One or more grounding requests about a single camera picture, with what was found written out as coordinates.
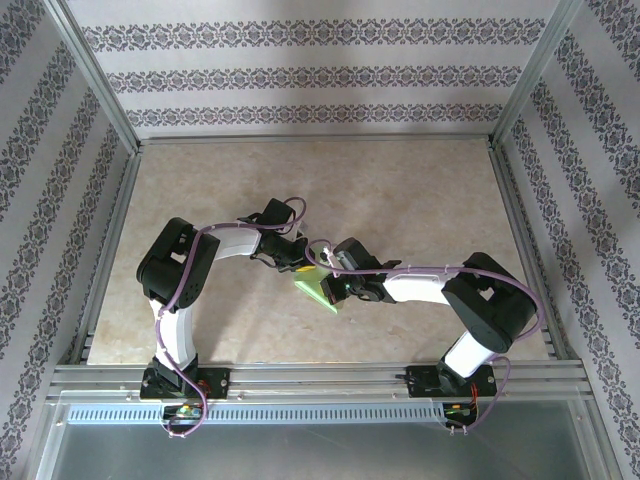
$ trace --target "vent grille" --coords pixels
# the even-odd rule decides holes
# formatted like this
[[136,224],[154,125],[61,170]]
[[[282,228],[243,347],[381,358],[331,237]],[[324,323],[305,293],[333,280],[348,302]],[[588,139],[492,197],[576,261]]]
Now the vent grille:
[[[160,422],[160,405],[74,405],[69,423],[74,424],[153,424]],[[205,423],[212,425],[318,425],[349,423],[421,423],[444,418],[442,404],[435,402],[407,405],[237,405],[216,404]]]

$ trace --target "marble surface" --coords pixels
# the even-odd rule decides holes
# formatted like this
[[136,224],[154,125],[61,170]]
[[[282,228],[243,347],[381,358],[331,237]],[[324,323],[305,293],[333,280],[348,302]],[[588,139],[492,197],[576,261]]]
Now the marble surface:
[[[145,364],[153,316],[135,271],[166,222],[195,225],[307,199],[310,238],[359,239],[382,262],[459,263],[484,251],[523,279],[484,141],[228,143],[146,147],[90,364]],[[435,360],[464,331],[447,306],[351,299],[334,315],[257,261],[216,262],[195,304],[200,361]],[[540,334],[509,352],[547,358]]]

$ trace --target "robotic arm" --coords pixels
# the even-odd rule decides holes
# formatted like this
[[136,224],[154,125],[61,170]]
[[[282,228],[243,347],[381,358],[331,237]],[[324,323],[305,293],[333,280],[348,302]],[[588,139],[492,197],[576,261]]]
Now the robotic arm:
[[[211,234],[201,236],[184,288],[160,322],[165,348],[159,345],[152,361],[156,378],[164,382],[171,395],[189,397],[193,394],[167,355],[183,375],[196,381],[198,362],[191,335],[191,307],[202,291],[214,261],[235,255],[252,259],[264,255],[273,261],[271,266],[279,272],[322,266],[311,252],[306,237],[298,232],[297,225],[291,225],[288,231],[273,229],[286,224],[292,217],[295,218],[295,211],[289,205],[272,199],[263,213],[240,219],[242,224],[228,224],[233,228],[216,228]],[[183,280],[186,254],[192,249],[197,233],[185,220],[170,220],[138,267],[137,279],[143,285],[156,318]],[[496,354],[507,352],[536,312],[533,299],[516,286],[464,271],[475,269],[513,279],[484,253],[474,253],[463,262],[463,272],[454,267],[452,272],[441,274],[407,273],[400,269],[396,273],[393,270],[400,261],[380,264],[354,238],[343,241],[331,251],[325,250],[320,257],[334,269],[352,271],[349,275],[330,273],[321,281],[322,292],[332,305],[355,296],[363,301],[391,304],[437,302],[454,309],[467,331],[438,363],[436,386],[452,396],[460,394],[480,365]]]

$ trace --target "green object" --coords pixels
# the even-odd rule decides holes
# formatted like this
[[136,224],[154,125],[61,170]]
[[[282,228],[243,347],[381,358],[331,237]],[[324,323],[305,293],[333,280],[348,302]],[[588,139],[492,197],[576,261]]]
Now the green object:
[[329,299],[322,292],[322,287],[320,286],[320,282],[328,273],[329,271],[323,268],[315,268],[308,272],[296,273],[293,277],[293,283],[316,302],[337,314],[338,305],[331,305],[331,303],[329,303]]

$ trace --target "wallpaper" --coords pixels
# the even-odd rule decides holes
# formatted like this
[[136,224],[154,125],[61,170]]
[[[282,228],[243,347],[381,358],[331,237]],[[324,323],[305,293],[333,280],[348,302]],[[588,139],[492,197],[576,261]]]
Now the wallpaper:
[[640,478],[639,38],[637,3],[585,2],[505,143],[625,478]]
[[0,0],[0,479],[20,478],[128,154],[38,0]]
[[140,138],[490,133],[557,0],[70,0]]

